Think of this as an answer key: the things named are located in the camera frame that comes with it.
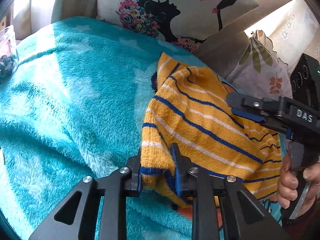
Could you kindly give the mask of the person's right hand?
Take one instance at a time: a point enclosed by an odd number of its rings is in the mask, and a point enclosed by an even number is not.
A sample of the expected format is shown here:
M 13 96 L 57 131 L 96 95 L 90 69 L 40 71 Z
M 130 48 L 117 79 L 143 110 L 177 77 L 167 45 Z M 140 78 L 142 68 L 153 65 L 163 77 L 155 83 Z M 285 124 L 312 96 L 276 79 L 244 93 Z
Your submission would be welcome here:
M 297 177 L 290 172 L 291 168 L 291 158 L 290 155 L 287 153 L 283 158 L 283 164 L 280 169 L 280 177 L 278 181 L 278 191 L 277 191 L 277 200 L 281 207 L 287 209 L 290 203 L 297 199 L 297 187 L 298 187 L 298 179 Z M 310 167 L 307 167 L 303 171 L 303 178 L 307 182 L 311 182 L 310 189 L 304 203 L 302 204 L 298 217 L 302 216 L 306 213 L 315 202 L 317 193 L 319 192 L 319 171 L 320 171 L 319 163 L 315 163 Z

